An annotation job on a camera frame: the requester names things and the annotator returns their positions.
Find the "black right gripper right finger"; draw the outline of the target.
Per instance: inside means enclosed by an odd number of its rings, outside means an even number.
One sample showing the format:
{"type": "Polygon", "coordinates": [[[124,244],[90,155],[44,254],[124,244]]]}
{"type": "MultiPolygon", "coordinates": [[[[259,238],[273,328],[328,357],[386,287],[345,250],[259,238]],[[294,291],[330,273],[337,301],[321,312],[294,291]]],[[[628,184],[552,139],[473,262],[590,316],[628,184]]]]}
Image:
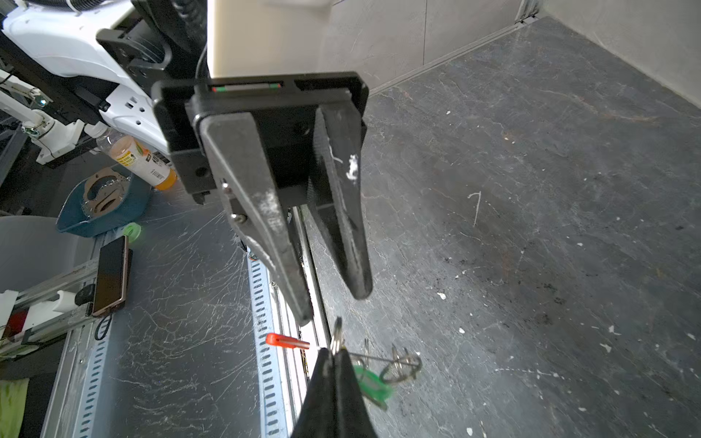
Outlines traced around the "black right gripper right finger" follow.
{"type": "Polygon", "coordinates": [[[335,437],[376,437],[347,350],[339,350],[333,362],[335,437]]]}

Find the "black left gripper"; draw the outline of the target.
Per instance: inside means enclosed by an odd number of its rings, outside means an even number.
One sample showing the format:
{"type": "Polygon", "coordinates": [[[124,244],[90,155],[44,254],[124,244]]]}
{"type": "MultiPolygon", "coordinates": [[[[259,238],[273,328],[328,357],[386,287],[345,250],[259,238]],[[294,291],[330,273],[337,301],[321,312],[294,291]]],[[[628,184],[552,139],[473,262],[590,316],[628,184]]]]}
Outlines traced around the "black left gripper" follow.
{"type": "Polygon", "coordinates": [[[282,204],[306,204],[307,191],[352,297],[372,294],[361,209],[360,114],[369,88],[358,73],[160,80],[152,97],[184,189],[197,204],[217,189],[231,226],[297,315],[307,306],[282,204]],[[326,103],[334,98],[348,101],[326,103]]]}

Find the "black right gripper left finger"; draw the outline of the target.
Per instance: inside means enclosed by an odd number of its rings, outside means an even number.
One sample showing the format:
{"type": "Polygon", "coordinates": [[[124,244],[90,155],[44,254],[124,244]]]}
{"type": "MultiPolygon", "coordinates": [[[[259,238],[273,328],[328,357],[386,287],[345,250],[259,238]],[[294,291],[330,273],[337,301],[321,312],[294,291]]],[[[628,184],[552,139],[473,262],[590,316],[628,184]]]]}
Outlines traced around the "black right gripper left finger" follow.
{"type": "Polygon", "coordinates": [[[321,349],[292,438],[335,437],[335,366],[332,353],[321,349]]]}

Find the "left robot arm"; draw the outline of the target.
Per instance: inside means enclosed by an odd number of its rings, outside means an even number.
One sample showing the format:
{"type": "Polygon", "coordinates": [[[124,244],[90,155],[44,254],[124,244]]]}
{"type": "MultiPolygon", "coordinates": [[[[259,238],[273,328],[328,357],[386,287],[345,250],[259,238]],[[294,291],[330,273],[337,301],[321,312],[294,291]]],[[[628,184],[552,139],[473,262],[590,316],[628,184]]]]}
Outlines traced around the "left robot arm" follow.
{"type": "Polygon", "coordinates": [[[361,148],[369,90],[322,73],[330,1],[18,1],[1,56],[69,127],[162,153],[197,202],[217,192],[300,324],[313,316],[288,212],[307,206],[348,290],[372,293],[361,148]]]}

